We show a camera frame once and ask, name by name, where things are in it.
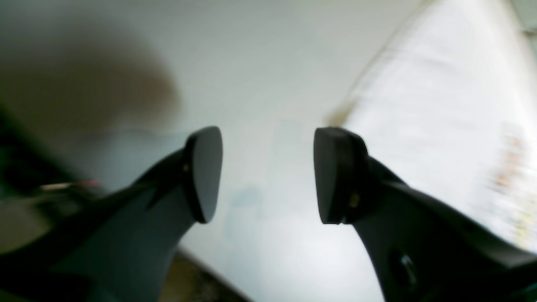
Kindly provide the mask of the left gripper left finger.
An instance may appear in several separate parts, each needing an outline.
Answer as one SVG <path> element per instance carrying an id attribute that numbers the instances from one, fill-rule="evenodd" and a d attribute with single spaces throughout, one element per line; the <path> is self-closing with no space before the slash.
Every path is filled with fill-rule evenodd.
<path id="1" fill-rule="evenodd" d="M 56 222 L 1 254 L 2 302 L 156 302 L 182 237 L 215 214 L 222 158 L 209 126 L 111 195 L 77 183 L 37 195 Z"/>

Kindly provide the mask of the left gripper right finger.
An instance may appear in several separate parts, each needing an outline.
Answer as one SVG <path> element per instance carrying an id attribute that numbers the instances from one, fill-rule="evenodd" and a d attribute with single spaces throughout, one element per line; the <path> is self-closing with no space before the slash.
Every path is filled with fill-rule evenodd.
<path id="1" fill-rule="evenodd" d="M 343 128 L 314 135 L 324 224 L 354 227 L 387 302 L 535 302 L 536 255 L 409 187 Z"/>

